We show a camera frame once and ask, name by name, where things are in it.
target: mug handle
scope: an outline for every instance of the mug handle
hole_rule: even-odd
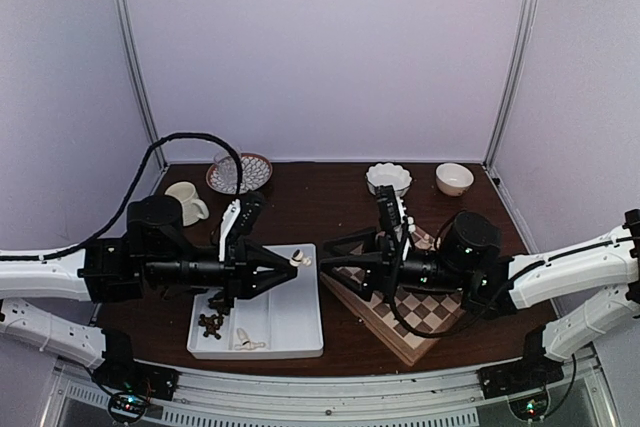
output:
[[[209,209],[207,208],[207,204],[202,202],[200,199],[193,199],[192,202],[196,207],[198,207],[198,210],[200,211],[196,214],[196,216],[199,219],[208,219]]]

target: white wall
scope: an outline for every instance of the white wall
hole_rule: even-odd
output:
[[[113,0],[0,0],[0,16],[0,249],[66,246],[111,217],[146,147]],[[36,425],[53,363],[0,339],[0,424]]]
[[[207,130],[276,160],[481,160],[520,5],[129,0],[160,133]]]
[[[540,0],[497,170],[540,250],[640,207],[640,0]],[[583,296],[563,299],[571,309]],[[623,425],[640,424],[640,324],[596,347]]]

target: white tray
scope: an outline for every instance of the white tray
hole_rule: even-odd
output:
[[[290,258],[300,249],[312,259],[309,266],[300,265],[298,276],[251,300],[236,300],[219,333],[220,340],[204,337],[198,325],[200,314],[214,313],[208,299],[218,289],[196,295],[191,312],[187,350],[196,359],[258,360],[301,359],[320,357],[324,349],[322,321],[318,300],[316,248],[313,244],[280,245],[269,250]],[[236,329],[244,329],[252,342],[265,342],[256,350],[234,350],[238,343]]]

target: wooden table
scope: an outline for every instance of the wooden table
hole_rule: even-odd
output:
[[[417,225],[435,234],[455,212],[479,212],[503,232],[503,253],[525,251],[518,233],[491,182],[478,165],[469,166],[476,182],[461,198],[450,198],[435,187],[435,165],[408,164],[413,184],[406,195],[409,213]],[[186,229],[188,238],[206,245],[209,233],[230,197],[213,192],[205,183],[207,165],[174,165],[159,192],[172,183],[188,180],[198,188],[211,210],[206,222]],[[368,164],[276,164],[273,177],[262,189],[268,200],[251,238],[263,244],[322,242],[368,226],[376,226],[378,212],[367,191]],[[452,338],[442,339],[416,365],[407,367],[379,341],[322,284],[320,303],[324,355],[316,359],[269,361],[203,361],[186,350],[192,298],[188,295],[160,300],[147,290],[143,300],[103,306],[98,325],[131,336],[135,355],[142,359],[203,370],[255,375],[348,376],[419,372],[498,361],[522,354],[524,336],[555,319],[545,302],[517,316],[480,321]]]

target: wooden chessboard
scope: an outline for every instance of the wooden chessboard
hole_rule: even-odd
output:
[[[420,228],[413,233],[413,240],[420,249],[433,248],[433,237]],[[357,283],[362,282],[364,277],[362,269],[340,267],[336,270]],[[409,333],[395,320],[390,307],[382,301],[382,294],[374,292],[367,302],[329,276],[321,274],[320,278],[405,364],[415,364],[438,342],[437,339],[424,339]],[[462,315],[460,302],[460,294],[422,295],[409,293],[402,287],[398,287],[396,293],[400,314],[409,325],[425,332],[441,332],[451,328]]]

